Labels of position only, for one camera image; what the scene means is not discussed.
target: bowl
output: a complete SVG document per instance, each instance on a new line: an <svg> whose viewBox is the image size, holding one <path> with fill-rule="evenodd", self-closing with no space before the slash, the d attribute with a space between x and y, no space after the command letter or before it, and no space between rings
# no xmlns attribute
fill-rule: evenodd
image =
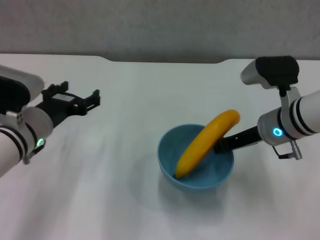
<svg viewBox="0 0 320 240"><path fill-rule="evenodd" d="M158 144L157 157L164 177L184 192L214 189L229 177L234 166L232 151L216 154L212 149L187 176L173 178L179 158L204 127L198 124L176 126L167 131Z"/></svg>

